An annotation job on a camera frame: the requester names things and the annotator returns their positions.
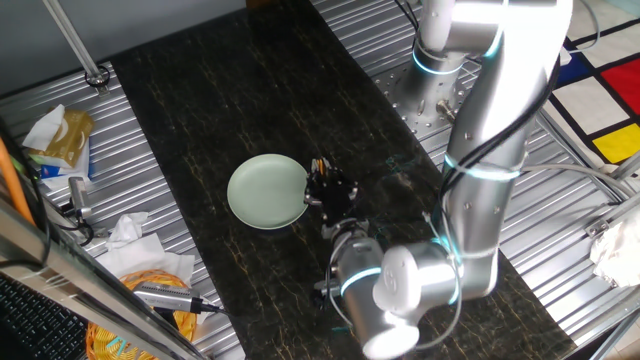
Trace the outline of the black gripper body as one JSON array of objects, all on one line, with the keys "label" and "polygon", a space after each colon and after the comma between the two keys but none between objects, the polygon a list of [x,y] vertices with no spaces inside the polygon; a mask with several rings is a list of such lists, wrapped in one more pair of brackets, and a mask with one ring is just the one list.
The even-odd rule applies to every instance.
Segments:
[{"label": "black gripper body", "polygon": [[355,187],[322,188],[318,200],[321,202],[323,222],[338,223],[355,217],[357,192]]}]

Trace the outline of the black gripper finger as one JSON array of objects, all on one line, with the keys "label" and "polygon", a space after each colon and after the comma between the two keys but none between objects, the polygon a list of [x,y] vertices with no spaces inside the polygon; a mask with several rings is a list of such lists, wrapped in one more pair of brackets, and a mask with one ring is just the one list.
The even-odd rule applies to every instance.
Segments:
[{"label": "black gripper finger", "polygon": [[330,189],[344,194],[349,200],[355,200],[358,195],[358,183],[336,166],[327,167],[327,183]]},{"label": "black gripper finger", "polygon": [[311,161],[310,170],[306,177],[306,187],[304,190],[304,202],[311,206],[320,206],[322,201],[319,199],[320,187],[322,185],[323,163],[321,159],[313,159]]}]

